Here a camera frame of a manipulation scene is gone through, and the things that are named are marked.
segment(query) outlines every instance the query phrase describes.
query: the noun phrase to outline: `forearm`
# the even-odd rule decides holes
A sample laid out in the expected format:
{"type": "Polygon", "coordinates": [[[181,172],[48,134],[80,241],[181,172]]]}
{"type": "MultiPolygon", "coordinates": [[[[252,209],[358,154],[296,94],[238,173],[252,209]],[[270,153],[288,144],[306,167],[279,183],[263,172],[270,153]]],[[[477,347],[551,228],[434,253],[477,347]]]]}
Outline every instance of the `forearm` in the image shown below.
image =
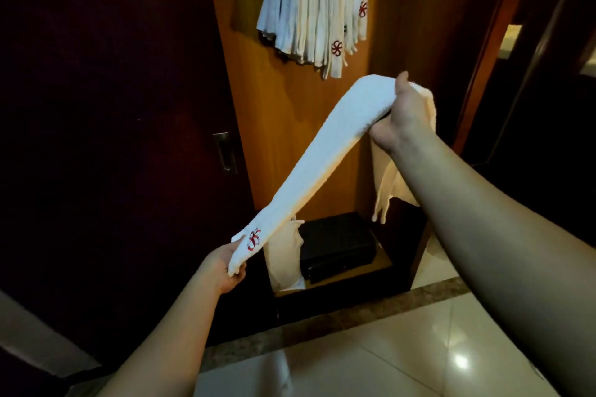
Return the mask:
{"type": "Polygon", "coordinates": [[[393,159],[456,269],[559,392],[596,389],[596,255],[488,183],[431,130],[393,159]]]}
{"type": "Polygon", "coordinates": [[[100,397],[192,395],[218,299],[213,280],[197,272],[100,397]]]}

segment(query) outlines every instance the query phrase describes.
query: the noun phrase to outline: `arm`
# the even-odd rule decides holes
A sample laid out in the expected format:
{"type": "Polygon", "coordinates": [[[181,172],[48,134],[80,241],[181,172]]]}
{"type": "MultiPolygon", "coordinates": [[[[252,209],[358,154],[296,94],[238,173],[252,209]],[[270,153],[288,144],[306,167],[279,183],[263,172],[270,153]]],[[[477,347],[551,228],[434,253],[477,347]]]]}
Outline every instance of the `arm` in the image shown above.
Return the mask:
{"type": "Polygon", "coordinates": [[[396,80],[391,115],[371,129],[489,314],[562,396],[596,391],[596,251],[520,205],[463,162],[396,80]]]}
{"type": "Polygon", "coordinates": [[[228,277],[239,242],[213,250],[153,332],[118,369],[99,397],[182,397],[193,393],[219,296],[246,275],[228,277]]]}

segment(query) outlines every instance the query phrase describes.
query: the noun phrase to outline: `hand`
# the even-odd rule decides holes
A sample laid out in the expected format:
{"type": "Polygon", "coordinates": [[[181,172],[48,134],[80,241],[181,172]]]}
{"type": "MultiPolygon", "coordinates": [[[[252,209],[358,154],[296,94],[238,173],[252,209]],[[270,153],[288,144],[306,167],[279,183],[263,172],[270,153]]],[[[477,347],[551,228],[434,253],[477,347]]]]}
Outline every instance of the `hand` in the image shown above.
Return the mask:
{"type": "Polygon", "coordinates": [[[395,79],[391,113],[371,127],[370,135],[385,152],[392,154],[410,130],[428,127],[426,110],[422,96],[408,82],[408,71],[403,71],[395,79]]]}
{"type": "Polygon", "coordinates": [[[213,284],[220,295],[230,292],[246,276],[246,263],[242,264],[237,275],[228,276],[229,261],[241,241],[242,239],[211,251],[198,268],[198,275],[213,284]]]}

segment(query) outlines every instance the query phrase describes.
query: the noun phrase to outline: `person's left hand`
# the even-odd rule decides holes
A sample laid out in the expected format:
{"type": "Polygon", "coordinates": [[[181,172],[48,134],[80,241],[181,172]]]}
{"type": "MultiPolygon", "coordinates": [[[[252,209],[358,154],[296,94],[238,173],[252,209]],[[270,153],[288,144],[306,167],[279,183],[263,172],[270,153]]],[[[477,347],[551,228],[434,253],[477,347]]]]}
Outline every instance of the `person's left hand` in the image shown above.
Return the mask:
{"type": "Polygon", "coordinates": [[[246,262],[242,264],[238,274],[228,275],[229,261],[241,241],[242,239],[211,251],[198,268],[197,273],[208,279],[220,295],[231,291],[246,276],[246,262]]]}

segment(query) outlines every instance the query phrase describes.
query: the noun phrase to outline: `person's right arm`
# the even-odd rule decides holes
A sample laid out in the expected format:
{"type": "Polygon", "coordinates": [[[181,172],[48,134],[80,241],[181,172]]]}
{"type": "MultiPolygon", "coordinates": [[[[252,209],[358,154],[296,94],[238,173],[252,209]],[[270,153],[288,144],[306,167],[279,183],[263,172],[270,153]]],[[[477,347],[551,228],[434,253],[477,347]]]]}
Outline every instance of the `person's right arm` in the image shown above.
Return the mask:
{"type": "Polygon", "coordinates": [[[487,182],[430,130],[424,110],[401,73],[373,140],[518,348],[562,396],[596,395],[596,250],[487,182]]]}

